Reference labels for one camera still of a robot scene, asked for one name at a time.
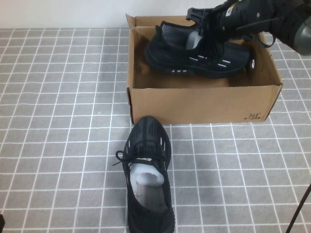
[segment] white grout line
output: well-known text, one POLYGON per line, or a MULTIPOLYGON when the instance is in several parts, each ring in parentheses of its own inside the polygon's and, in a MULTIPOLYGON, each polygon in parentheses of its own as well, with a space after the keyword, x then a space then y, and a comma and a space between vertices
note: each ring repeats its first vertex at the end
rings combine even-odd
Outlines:
POLYGON ((199 181, 198 181, 198 173, 197 173, 196 160, 195 160, 195 153, 194 153, 194 142, 193 142, 192 124, 190 124, 190 133, 191 133, 191 143, 192 143, 192 155, 193 155, 193 160, 194 160, 194 171, 195 171, 195 178, 196 178, 196 185, 197 185, 197 192, 198 192, 198 200, 199 200, 199 210, 200 210, 201 228, 202 228, 202 232, 204 232, 204 227, 203 227, 203 216, 202 216, 202 207, 201 207, 201 197, 200 197, 200 189, 199 189, 199 181))
MULTIPOLYGON (((83 70, 83 67, 84 67, 85 58, 86 58, 86 55, 84 54, 83 63, 82 63, 82 67, 81 67, 81 74, 80 74, 80 77, 79 77, 79 84, 78 84, 78 88, 77 88, 77 96, 78 96, 78 91, 79 91, 79 86, 80 86, 80 81, 81 81, 82 70, 83 70)), ((73 111, 72 111, 71 123, 72 123, 72 119, 73 119, 73 113, 74 113, 74 108, 73 108, 73 111)), ((75 211, 75 216, 74 216, 74 222, 73 222, 73 227, 74 227, 73 228, 73 233, 75 232, 75 228, 76 228, 76 224, 77 224, 78 207, 79 207, 79 202, 80 202, 80 195, 81 195, 81 188, 82 188, 82 182, 83 182, 83 176, 84 176, 84 169, 86 167, 86 155, 87 155, 87 148, 88 148, 88 141, 89 141, 90 133, 91 133, 91 129, 88 130, 87 143, 86 143, 86 153, 85 153, 84 161, 83 161, 82 176, 81 176, 81 181, 80 181, 80 189, 79 189, 78 201, 77 201, 77 206, 76 206, 76 211, 75 211)))
MULTIPOLYGON (((105 34, 106 34, 106 30, 104 30, 104 38, 103 38, 103 44, 102 44, 102 52, 103 52, 103 50, 104 50, 104 40, 105 40, 105 34)), ((92 111, 92 113, 94 112, 94 107, 95 107, 95 98, 94 98, 94 104, 93 104, 93 111, 92 111)), ((106 158, 106 165, 105 165, 105 171, 107 171, 107 162, 108 162, 108 157, 106 158)), ((102 193, 102 204, 101 204, 101 207, 103 207, 104 206, 104 191, 103 191, 103 193, 102 193)), ((101 208, 101 212, 100 212, 100 223, 99 223, 99 229, 98 229, 98 233, 101 233, 101 229, 100 229, 100 227, 101 227, 101 221, 102 221, 102 217, 103 217, 103 209, 101 208)))
MULTIPOLYGON (((6 87, 7 87, 7 84, 9 83, 9 80, 10 80, 10 78, 11 78, 11 76, 12 76, 14 67, 12 68, 12 72, 11 72, 9 78, 8 78, 8 81, 7 81, 6 85, 5 85, 5 88, 4 88, 3 92, 5 91, 5 89, 6 89, 6 87)), ((26 80, 25 80, 25 83, 23 84, 22 90, 23 90, 24 87, 25 87, 27 78, 26 78, 26 80)), ((10 118, 10 122, 9 122, 8 128, 10 128, 10 126, 11 126, 11 123, 12 123, 12 120, 13 120, 13 116, 14 116, 14 114, 15 114, 15 112, 16 112, 16 109, 17 109, 17 105, 15 106, 14 111, 13 111, 13 113, 12 113, 12 116, 11 116, 11 118, 10 118)), ((7 135, 8 135, 8 132, 9 132, 8 130, 5 132, 3 141, 5 141, 5 139, 6 139, 7 135)), ((0 146, 0 152, 2 151, 2 148, 3 148, 3 144, 1 144, 1 146, 0 146)), ((3 203, 3 208, 5 208, 6 203, 7 203, 7 201, 8 201, 8 198, 9 198, 10 190, 11 190, 11 188, 12 188, 13 180, 14 180, 14 177, 15 177, 15 173, 17 172, 17 167, 18 167, 19 160, 20 160, 20 157, 21 157, 22 149, 23 149, 23 146, 22 146, 22 148, 20 149, 20 153, 19 153, 19 156, 18 156, 18 160, 17 160, 16 166, 15 166, 15 169, 14 169, 14 174, 13 174, 12 179, 11 179, 11 182, 10 182, 9 191, 8 191, 8 193, 7 193, 6 197, 5 197, 4 203, 3 203)))
POLYGON ((224 209, 225 209, 225 221, 226 221, 228 233, 230 233, 229 221, 228 221, 228 215, 227 215, 227 208, 225 206, 224 189, 223 189, 222 179, 221 179, 221 176, 220 176, 220 170, 219 170, 219 164, 218 164, 218 159, 217 159, 217 151, 216 151, 216 145, 215 145, 215 141, 214 141, 214 133, 213 133, 213 126, 212 126, 212 124, 210 124, 210 128, 211 128, 211 133, 212 133, 212 138, 213 138, 215 159, 216 159, 216 164, 217 164, 217 169, 218 169, 218 178, 219 178, 219 183, 220 183, 220 188, 221 188, 222 198, 223 198, 223 203, 224 203, 224 209))
MULTIPOLYGON (((118 42, 118 52, 119 52, 119 47, 120 47, 120 37, 119 37, 119 42, 118 42)), ((115 81, 117 80, 118 58, 119 58, 119 55, 117 54, 115 81)), ((109 154, 109 148, 110 148, 110 136, 111 136, 111 126, 112 126, 112 114, 113 114, 113 105, 114 105, 114 99, 115 99, 116 83, 114 83, 113 91, 114 91, 114 93, 113 93, 113 96, 112 96, 111 117, 110 117, 110 127, 109 127, 109 136, 108 136, 107 154, 109 154)), ((104 177, 104 187, 106 187, 107 167, 108 167, 108 157, 106 158, 106 168, 105 168, 105 177, 104 177)), ((104 204, 104 196, 105 196, 105 190, 103 191, 102 204, 104 204)), ((102 205, 101 215, 100 215, 100 227, 101 227, 101 225, 102 225, 102 217, 103 217, 103 205, 102 205)))
POLYGON ((247 204, 248 204, 248 208, 249 208, 249 214, 250 214, 250 216, 251 216, 251 220, 252 220, 252 224, 253 224, 254 233, 256 233, 256 228, 255 228, 255 223, 254 223, 254 217, 253 217, 252 209, 251 209, 251 206, 250 206, 250 201, 249 201, 249 197, 248 197, 248 193, 247 193, 247 188, 246 188, 246 184, 245 184, 243 169, 242 169, 242 165, 241 165, 241 161, 240 161, 240 155, 239 155, 239 151, 238 151, 238 147, 237 147, 237 142, 236 142, 236 139, 235 139, 235 136, 234 136, 234 130, 233 130, 232 124, 231 124, 231 130, 232 130, 232 135, 233 135, 233 140, 234 140, 235 149, 236 149, 236 152, 237 152, 237 157, 238 157, 238 160, 239 160, 240 169, 238 169, 238 170, 240 170, 240 171, 241 171, 241 174, 242 174, 242 180, 243 180, 243 185, 244 185, 244 189, 245 189, 247 204))
MULTIPOLYGON (((275 128, 274 128, 273 125, 272 125, 272 128, 273 128, 273 131, 274 131, 274 133, 275 133, 275 135, 276 135, 276 130, 275 130, 275 128)), ((287 169, 287 164, 286 164, 286 162, 285 162, 285 159, 284 159, 284 156, 283 156, 283 153, 282 153, 282 148, 281 148, 281 146, 280 146, 280 144, 279 144, 278 138, 276 138, 276 141, 277 141, 278 148, 279 148, 279 150, 280 150, 280 152, 281 152, 281 156, 282 156, 283 163, 284 163, 284 165, 285 165, 286 174, 287 174, 287 176, 288 176, 288 178, 289 178, 289 181, 290 181, 290 184, 291 184, 291 186, 292 186, 292 191, 293 191, 295 200, 296 200, 296 202, 299 202, 299 200, 298 200, 298 198, 297 198, 297 195, 296 195, 296 193, 295 193, 295 189, 294 189, 294 186, 293 186, 293 182, 292 182, 291 176, 290 176, 289 171, 288 171, 288 169, 287 169)), ((305 223, 305 220, 304 220, 304 217, 303 217, 303 215, 302 215, 302 212, 300 212, 299 215, 301 216, 302 222, 305 223)))
POLYGON ((175 215, 175 231, 178 233, 178 213, 177 213, 177 207, 176 207, 176 185, 175 185, 175 166, 174 166, 174 157, 176 156, 173 151, 172 146, 172 125, 170 125, 170 136, 171 136, 171 150, 172 150, 172 157, 171 157, 171 163, 172 163, 172 170, 173 170, 173 195, 174 195, 174 215, 175 215))
MULTIPOLYGON (((67 54, 67 58, 66 58, 66 62, 65 62, 65 66, 64 66, 64 70, 63 70, 61 82, 62 82, 62 80, 63 80, 63 78, 64 78, 65 69, 66 69, 66 66, 67 66, 68 58, 69 58, 69 51, 68 51, 68 54, 67 54)), ((56 103, 57 103, 58 95, 57 95, 56 100, 55 100, 55 105, 54 105, 54 108, 53 108, 52 116, 54 115, 54 112, 55 112, 55 109, 56 109, 56 103)), ((50 131, 50 129, 48 130, 48 133, 47 133, 47 136, 46 136, 46 140, 45 140, 45 143, 44 143, 44 146, 43 146, 44 148, 45 148, 45 145, 46 145, 46 143, 47 143, 49 131, 50 131)), ((56 194, 57 194, 58 185, 59 185, 59 180, 60 180, 60 176, 61 176, 61 171, 62 171, 62 167, 63 167, 63 163, 64 163, 64 157, 65 157, 65 152, 66 152, 66 146, 67 146, 67 144, 65 144, 64 153, 63 153, 63 156, 61 157, 61 158, 62 158, 62 162, 61 162, 61 166, 60 166, 60 168, 59 168, 59 174, 58 174, 57 183, 56 183, 56 187, 55 187, 55 193, 54 193, 54 197, 53 197, 52 207, 54 207, 54 205, 55 205, 56 194)), ((48 233, 49 233, 50 226, 51 226, 52 215, 53 215, 53 209, 51 210, 50 217, 49 217, 48 231, 47 231, 48 233)))
POLYGON ((258 146, 258 142, 257 142, 257 139, 256 139, 254 126, 253 126, 253 124, 251 124, 251 125, 252 125, 252 128, 253 128, 253 134, 254 134, 254 137, 255 137, 257 150, 258 150, 258 152, 259 152, 259 157, 260 157, 260 161, 261 161, 261 166, 263 167, 263 173, 264 173, 264 176, 265 176, 265 178, 266 178, 266 182, 267 182, 267 185, 268 185, 268 189, 269 189, 271 201, 272 201, 272 204, 273 204, 274 213, 275 213, 275 215, 276 215, 276 220, 277 220, 279 232, 282 233, 282 229, 281 229, 281 226, 280 226, 280 221, 279 221, 279 219, 278 219, 278 215, 277 215, 277 211, 276 211, 276 206, 275 206, 274 199, 273 199, 272 192, 271 192, 271 187, 272 187, 272 186, 269 184, 269 181, 268 181, 268 176, 267 176, 267 173, 266 173, 266 169, 265 169, 265 167, 264 167, 263 160, 262 160, 262 156, 261 156, 261 153, 260 153, 260 150, 259 150, 259 146, 258 146))

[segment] shoe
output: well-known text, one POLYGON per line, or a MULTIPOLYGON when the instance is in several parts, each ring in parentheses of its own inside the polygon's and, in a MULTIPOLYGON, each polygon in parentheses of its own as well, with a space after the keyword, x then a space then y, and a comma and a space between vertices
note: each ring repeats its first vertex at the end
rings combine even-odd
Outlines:
POLYGON ((145 49, 154 69, 167 73, 196 73, 208 78, 229 78, 250 63, 250 51, 232 42, 199 36, 198 25, 180 26, 163 21, 145 49))
POLYGON ((116 158, 126 177, 130 232, 173 233, 175 217, 167 173, 171 144, 160 122, 151 116, 142 118, 116 158))

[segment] shoelace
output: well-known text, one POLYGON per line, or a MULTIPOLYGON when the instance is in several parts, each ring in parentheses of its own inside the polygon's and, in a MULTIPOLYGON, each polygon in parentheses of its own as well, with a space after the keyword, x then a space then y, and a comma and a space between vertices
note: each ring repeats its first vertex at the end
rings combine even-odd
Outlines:
POLYGON ((135 163, 135 161, 139 158, 148 158, 151 159, 151 161, 156 161, 158 164, 160 164, 162 161, 165 161, 165 155, 163 153, 163 148, 153 140, 146 140, 147 142, 153 142, 155 143, 154 146, 144 146, 144 147, 138 147, 137 145, 141 144, 143 141, 137 142, 135 145, 132 146, 131 150, 129 152, 124 152, 122 150, 118 150, 116 152, 116 158, 119 160, 119 162, 115 163, 113 166, 122 163, 122 162, 132 162, 135 163))

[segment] tile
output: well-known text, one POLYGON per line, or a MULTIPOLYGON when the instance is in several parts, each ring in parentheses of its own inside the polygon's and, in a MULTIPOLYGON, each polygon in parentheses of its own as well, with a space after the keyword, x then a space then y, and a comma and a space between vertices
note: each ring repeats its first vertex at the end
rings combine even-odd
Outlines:
POLYGON ((213 136, 215 139, 230 139, 233 138, 231 126, 213 127, 213 136))
POLYGON ((22 144, 4 144, 1 149, 1 157, 19 157, 22 144))
POLYGON ((276 139, 258 139, 259 151, 261 153, 278 153, 280 149, 276 139))
POLYGON ((50 126, 51 117, 33 117, 30 123, 30 129, 48 129, 50 126))
POLYGON ((54 191, 34 191, 30 208, 51 208, 53 199, 54 191))
POLYGON ((219 169, 239 169, 240 163, 236 155, 232 154, 218 154, 219 169))
POLYGON ((7 199, 6 209, 27 208, 31 192, 15 192, 11 191, 7 199))
POLYGON ((24 142, 26 130, 9 130, 5 142, 21 143, 24 142))
POLYGON ((45 145, 44 157, 62 157, 64 154, 65 143, 47 143, 45 145))
POLYGON ((201 204, 213 205, 224 203, 220 188, 200 188, 199 192, 201 204))
POLYGON ((175 186, 197 186, 195 172, 175 171, 175 186))
POLYGON ((98 227, 101 209, 78 209, 76 227, 98 227))
POLYGON ((42 158, 39 172, 59 172, 62 158, 42 158))
POLYGON ((310 137, 311 125, 295 125, 298 137, 310 137))
POLYGON ((82 173, 61 173, 58 189, 80 188, 82 173))
POLYGON ((65 156, 85 156, 86 154, 85 143, 67 143, 65 156))
POLYGON ((193 155, 173 155, 174 169, 194 169, 193 155))
POLYGON ((260 169, 262 168, 259 154, 240 154, 240 163, 242 169, 260 169))
POLYGON ((38 174, 35 189, 55 189, 58 180, 58 174, 38 174))
POLYGON ((25 219, 26 210, 5 210, 5 228, 22 228, 25 219))
POLYGON ((255 224, 277 223, 273 206, 251 206, 251 210, 255 224))
POLYGON ((16 174, 12 183, 12 190, 28 190, 33 188, 35 175, 33 174, 16 174))
POLYGON ((50 129, 47 142, 66 142, 67 141, 68 130, 54 130, 50 129))
POLYGON ((210 127, 192 127, 193 139, 212 139, 210 127))
POLYGON ((29 210, 25 228, 46 228, 49 224, 51 210, 29 210))
POLYGON ((271 195, 268 187, 247 187, 250 204, 271 204, 271 195))
POLYGON ((269 185, 290 185, 286 170, 267 170, 269 185))
POLYGON ((107 146, 108 143, 107 142, 90 142, 88 144, 88 148, 87 148, 87 155, 107 155, 107 146))
POLYGON ((263 170, 244 170, 243 175, 247 186, 267 185, 263 170))
MULTIPOLYGON (((118 196, 120 196, 121 193, 115 192, 112 198, 117 198, 118 196)), ((97 207, 97 206, 100 207, 102 205, 102 198, 103 198, 103 190, 81 190, 79 206, 80 207, 97 207)))
POLYGON ((51 228, 69 228, 73 227, 75 218, 75 209, 53 210, 51 218, 51 228))
POLYGON ((62 172, 82 172, 84 158, 64 158, 62 172))
POLYGON ((216 153, 236 153, 236 146, 233 140, 214 141, 216 153))
POLYGON ((197 169, 217 169, 215 155, 195 155, 197 169))
POLYGON ((270 118, 273 124, 291 124, 287 113, 271 113, 270 118))
POLYGON ((200 220, 200 208, 198 206, 185 206, 177 207, 177 222, 179 225, 198 225, 201 224, 200 220))
POLYGON ((44 144, 24 144, 21 157, 40 157, 44 144))
POLYGON ((78 104, 74 107, 74 116, 91 115, 93 110, 92 104, 78 104))
POLYGON ((71 117, 70 116, 53 116, 51 121, 51 129, 60 129, 70 127, 71 117))
POLYGON ((103 208, 102 227, 123 227, 125 224, 125 208, 103 208))
POLYGON ((205 140, 205 141, 194 141, 194 153, 195 154, 214 154, 215 153, 215 147, 212 140, 205 140))
POLYGON ((262 154, 264 168, 285 168, 282 154, 262 154))
POLYGON ((307 163, 303 154, 284 154, 287 168, 307 168, 307 163))
POLYGON ((202 206, 202 217, 204 225, 226 224, 223 206, 202 206))
POLYGON ((229 224, 251 224, 252 219, 248 206, 227 206, 229 224))
POLYGON ((60 93, 57 98, 57 104, 75 103, 75 99, 76 99, 75 93, 60 93))
POLYGON ((76 103, 93 103, 94 93, 78 93, 76 103))
POLYGON ((84 171, 105 171, 106 157, 87 157, 84 171))
MULTIPOLYGON (((100 183, 97 182, 96 184, 93 184, 93 186, 102 187, 103 183, 104 181, 100 183)), ((125 181, 124 173, 123 172, 108 172, 105 185, 106 185, 105 188, 125 188, 126 181, 125 181)))
POLYGON ((243 179, 241 171, 239 170, 225 170, 220 171, 222 185, 224 186, 242 186, 243 179))
POLYGON ((21 158, 17 166, 17 173, 36 173, 39 166, 39 158, 21 158))
POLYGON ((202 233, 202 227, 178 227, 179 233, 202 233))
POLYGON ((198 189, 197 188, 176 188, 176 204, 177 205, 198 205, 198 189))
POLYGON ((69 142, 87 141, 88 132, 89 132, 89 129, 70 129, 68 141, 69 142))
POLYGON ((199 187, 201 186, 219 186, 219 175, 217 171, 197 171, 199 187))
POLYGON ((247 204, 245 188, 223 188, 226 204, 247 204))
POLYGON ((107 141, 109 139, 109 129, 91 129, 90 141, 107 141))
POLYGON ((16 165, 17 165, 17 158, 16 159, 7 159, 7 158, 0 159, 0 171, 2 173, 14 173, 16 165))
MULTIPOLYGON (((83 175, 82 188, 103 188, 104 178, 104 173, 85 173, 83 175)), ((110 176, 107 175, 106 186, 108 184, 108 178, 110 176)))
POLYGON ((55 197, 54 208, 76 207, 79 190, 58 190, 55 197))
POLYGON ((111 128, 110 140, 126 141, 130 133, 130 128, 111 128))
POLYGON ((0 190, 8 190, 11 185, 13 175, 0 175, 0 190))
POLYGON ((52 116, 53 110, 54 110, 54 105, 52 104, 51 105, 37 105, 35 107, 34 116, 52 116))
POLYGON ((271 187, 271 193, 275 204, 296 203, 291 187, 271 187))
POLYGON ((288 170, 293 185, 302 185, 311 183, 311 175, 308 169, 288 170))
POLYGON ((256 233, 279 232, 279 228, 277 225, 275 226, 257 225, 255 227, 256 227, 256 233))
MULTIPOLYGON (((276 205, 276 212, 279 222, 289 224, 296 208, 297 208, 296 205, 276 205)), ((295 222, 296 223, 302 222, 300 215, 297 217, 295 222)))

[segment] shoe box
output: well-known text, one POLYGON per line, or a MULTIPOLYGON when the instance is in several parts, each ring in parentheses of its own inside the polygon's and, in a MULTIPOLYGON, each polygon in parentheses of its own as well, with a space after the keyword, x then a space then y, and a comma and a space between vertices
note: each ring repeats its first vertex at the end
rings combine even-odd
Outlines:
POLYGON ((185 16, 126 17, 130 27, 127 96, 133 123, 144 116, 154 116, 162 124, 261 122, 268 117, 283 84, 269 50, 257 40, 237 41, 250 48, 252 59, 236 77, 162 73, 144 58, 155 25, 163 20, 188 26, 193 22, 185 16))

